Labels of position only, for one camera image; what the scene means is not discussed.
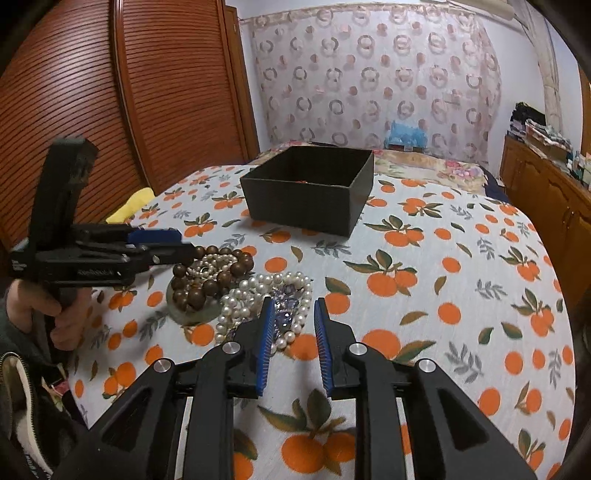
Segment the white wall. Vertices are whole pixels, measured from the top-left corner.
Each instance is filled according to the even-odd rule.
[[[340,2],[330,2],[327,0],[226,0],[226,3],[237,7],[240,18],[250,18],[285,10],[316,7]],[[355,3],[371,2],[358,0]],[[421,1],[402,0],[400,3],[419,4]],[[494,175],[497,175],[501,165],[505,133],[509,128],[511,114],[515,108],[515,104],[517,102],[525,102],[535,109],[544,112],[544,89],[534,47],[523,33],[521,25],[516,20],[508,22],[500,18],[491,17],[488,14],[481,16],[481,19],[491,39],[501,67],[501,104],[494,126],[489,134],[490,170]],[[561,95],[564,90],[562,102],[565,130],[569,135],[575,135],[572,141],[575,142],[575,145],[578,142],[578,148],[580,148],[583,121],[580,83],[578,85],[578,92],[574,85],[574,80],[579,81],[576,60],[558,34],[556,32],[554,33],[553,39],[555,36],[557,37],[555,48],[557,49],[556,56],[559,58],[558,69],[561,76]],[[251,33],[249,28],[244,25],[242,26],[242,42],[247,65],[248,82],[251,92],[253,92],[252,106],[255,112],[256,129],[262,151],[269,148],[271,143],[269,141],[267,123],[263,114],[262,100],[259,95]]]

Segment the zipper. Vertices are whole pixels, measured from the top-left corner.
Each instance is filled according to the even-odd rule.
[[[37,393],[35,392],[35,389],[34,389],[33,384],[31,382],[31,377],[29,376],[29,370],[28,370],[25,362],[22,360],[22,358],[21,358],[20,355],[18,355],[15,352],[6,352],[5,354],[3,354],[0,357],[0,381],[4,381],[4,379],[3,379],[3,376],[4,376],[4,361],[9,356],[16,357],[17,360],[22,365],[22,369],[25,372],[25,377],[27,378],[26,388],[28,388],[28,390],[29,390],[29,396],[30,396],[30,399],[31,399],[31,409],[30,409],[30,412],[29,412],[28,421],[30,422],[31,431],[33,432],[33,439],[35,440],[34,447],[36,447],[37,450],[39,451],[39,454],[40,454],[42,460],[44,461],[45,466],[49,468],[49,474],[51,475],[53,473],[53,468],[51,468],[50,462],[47,461],[47,458],[46,458],[45,454],[43,453],[43,451],[41,451],[41,448],[39,447],[39,445],[40,445],[40,443],[39,443],[39,437],[37,436],[37,429],[35,428],[35,421],[34,421],[35,420],[35,398],[36,398]],[[11,412],[10,412],[11,426],[12,426],[12,417],[13,417],[12,414],[13,414],[13,412],[12,412],[12,409],[11,409]]]

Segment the human hand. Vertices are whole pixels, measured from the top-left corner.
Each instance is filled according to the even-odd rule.
[[[90,303],[90,288],[81,288],[71,306],[61,308],[60,303],[41,286],[26,280],[15,280],[7,295],[6,308],[9,321],[24,333],[33,328],[33,310],[54,317],[56,327],[50,338],[59,350],[76,348],[86,326],[86,310]]]

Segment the curtain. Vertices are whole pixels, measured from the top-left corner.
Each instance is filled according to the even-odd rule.
[[[524,31],[534,46],[544,82],[546,123],[562,133],[562,108],[558,91],[558,65],[545,18],[526,0],[510,0],[515,13],[524,25]]]
[[[335,5],[247,21],[273,144],[382,148],[399,122],[422,129],[432,155],[488,164],[501,71],[471,12]]]

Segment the jacket zipper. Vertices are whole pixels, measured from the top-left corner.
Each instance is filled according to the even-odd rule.
[[[35,392],[35,389],[33,388],[33,384],[31,382],[31,377],[29,376],[29,370],[20,355],[18,355],[15,352],[6,352],[5,354],[3,354],[0,357],[0,381],[4,381],[4,379],[3,379],[4,360],[6,360],[6,358],[9,356],[16,357],[20,361],[22,368],[25,371],[25,377],[27,377],[27,388],[29,389],[30,396],[31,396],[31,411],[29,413],[29,421],[31,423],[31,430],[33,431],[33,439],[35,440],[35,446],[37,447],[37,450],[39,450],[39,453],[40,453],[41,457],[43,458],[43,461],[45,462],[45,464],[49,468],[51,468],[53,470],[51,463],[47,461],[47,457],[45,456],[45,454],[43,453],[43,451],[41,450],[41,447],[40,447],[39,437],[37,436],[37,429],[35,428],[35,422],[34,422],[34,420],[35,420],[35,399],[36,399],[37,393]],[[13,417],[13,412],[11,409],[11,411],[10,411],[11,428],[12,428],[12,417]]]

